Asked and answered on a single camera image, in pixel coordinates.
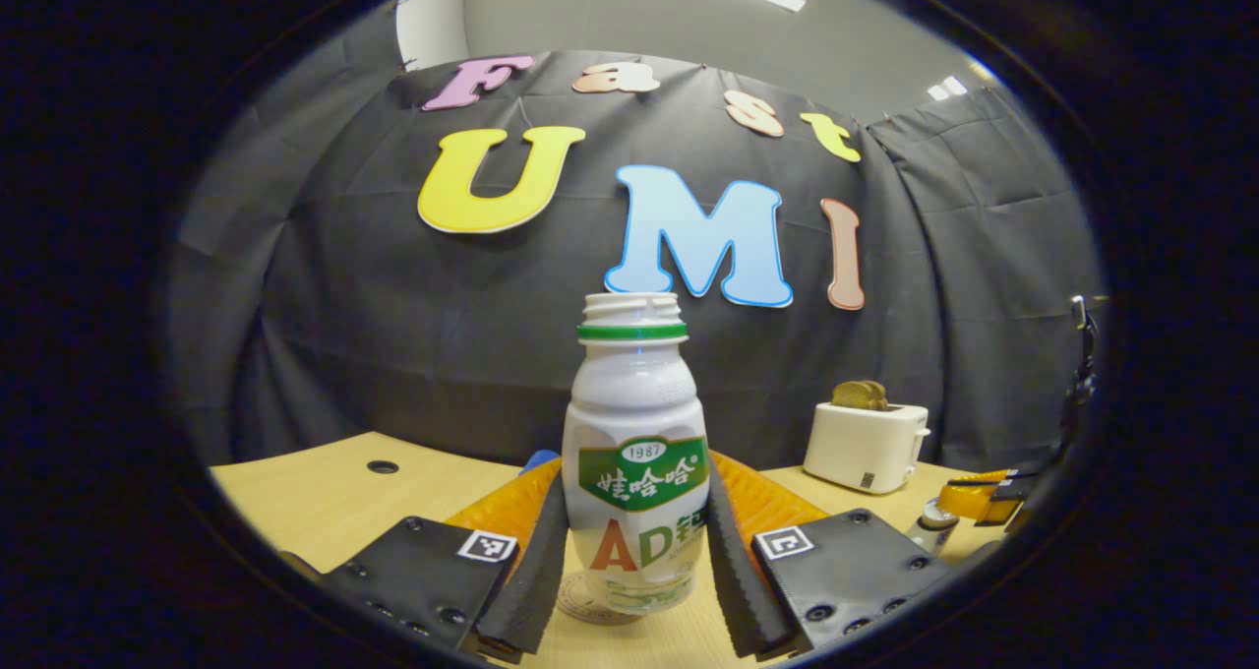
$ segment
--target coaster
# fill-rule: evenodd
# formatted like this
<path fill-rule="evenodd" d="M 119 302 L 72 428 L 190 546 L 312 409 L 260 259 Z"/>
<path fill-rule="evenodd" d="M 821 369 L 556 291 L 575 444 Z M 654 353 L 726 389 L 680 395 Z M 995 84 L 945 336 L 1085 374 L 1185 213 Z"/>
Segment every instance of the coaster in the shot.
<path fill-rule="evenodd" d="M 555 605 L 567 615 L 592 625 L 627 625 L 642 620 L 642 615 L 626 615 L 594 602 L 590 588 L 585 587 L 585 573 L 580 571 L 564 576 L 559 582 Z"/>

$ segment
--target black curtain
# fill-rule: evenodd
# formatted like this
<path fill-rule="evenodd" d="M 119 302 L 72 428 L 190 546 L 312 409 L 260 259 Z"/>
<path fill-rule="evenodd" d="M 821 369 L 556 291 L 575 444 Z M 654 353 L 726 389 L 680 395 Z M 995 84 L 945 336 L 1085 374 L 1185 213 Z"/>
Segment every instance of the black curtain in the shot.
<path fill-rule="evenodd" d="M 601 292 L 621 258 L 628 197 L 614 174 L 630 164 L 679 171 L 706 210 L 734 180 L 782 194 L 787 309 L 734 305 L 716 283 L 691 297 L 663 251 L 714 449 L 760 469 L 798 465 L 815 404 L 836 382 L 866 378 L 932 411 L 925 460 L 986 469 L 1055 440 L 1078 352 L 1066 297 L 1102 291 L 1079 199 L 1007 101 L 973 93 L 862 130 L 840 110 L 723 69 L 554 52 L 472 106 L 422 112 L 456 66 L 400 74 L 392 20 L 365 19 L 271 87 L 194 190 L 170 338 L 178 404 L 206 462 L 368 430 L 515 464 L 558 450 L 584 355 L 582 297 Z M 345 54 L 363 60 L 337 54 L 373 33 Z M 607 60 L 643 60 L 661 87 L 572 89 Z M 731 121 L 726 89 L 769 101 L 786 135 Z M 845 126 L 862 160 L 827 152 L 802 112 Z M 419 220 L 418 190 L 443 136 L 507 131 L 472 185 L 495 197 L 519 180 L 522 131 L 548 125 L 587 139 L 539 217 L 482 236 Z M 861 218 L 860 311 L 826 300 L 822 198 Z M 726 256 L 718 280 L 729 266 Z"/>

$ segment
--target small bottle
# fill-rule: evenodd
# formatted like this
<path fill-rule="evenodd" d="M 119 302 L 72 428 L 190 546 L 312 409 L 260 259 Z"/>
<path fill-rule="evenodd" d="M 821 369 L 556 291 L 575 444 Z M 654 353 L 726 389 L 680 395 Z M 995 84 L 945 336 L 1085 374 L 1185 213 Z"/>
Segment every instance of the small bottle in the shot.
<path fill-rule="evenodd" d="M 695 585 L 709 491 L 708 438 L 677 295 L 585 296 L 585 360 L 564 421 L 569 527 L 594 601 L 646 615 Z"/>
<path fill-rule="evenodd" d="M 953 529 L 957 529 L 957 523 L 961 522 L 957 515 L 937 506 L 938 501 L 939 498 L 935 498 L 924 504 L 923 515 L 905 532 L 910 540 L 935 556 L 944 551 L 944 543 L 948 542 Z"/>

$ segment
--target letter m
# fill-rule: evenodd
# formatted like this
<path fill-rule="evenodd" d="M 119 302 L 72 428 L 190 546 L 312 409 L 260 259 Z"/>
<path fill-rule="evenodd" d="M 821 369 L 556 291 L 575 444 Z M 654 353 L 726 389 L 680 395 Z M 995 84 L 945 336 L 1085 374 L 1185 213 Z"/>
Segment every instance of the letter m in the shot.
<path fill-rule="evenodd" d="M 613 292 L 665 292 L 674 278 L 660 266 L 660 242 L 674 252 L 686 289 L 695 297 L 708 292 L 726 251 L 730 275 L 721 294 L 739 305 L 786 307 L 792 290 L 778 258 L 774 212 L 777 190 L 755 181 L 730 181 L 711 214 L 705 214 L 686 181 L 667 168 L 626 165 L 617 179 L 630 188 L 621 265 L 603 277 Z"/>

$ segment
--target green label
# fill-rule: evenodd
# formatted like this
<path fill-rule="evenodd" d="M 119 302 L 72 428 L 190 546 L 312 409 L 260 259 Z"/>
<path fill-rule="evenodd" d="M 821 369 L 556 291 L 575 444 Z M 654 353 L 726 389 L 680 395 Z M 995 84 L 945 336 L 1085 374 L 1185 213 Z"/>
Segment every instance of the green label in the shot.
<path fill-rule="evenodd" d="M 670 441 L 633 438 L 619 447 L 583 447 L 577 480 L 585 491 L 626 512 L 672 501 L 708 480 L 704 437 Z"/>

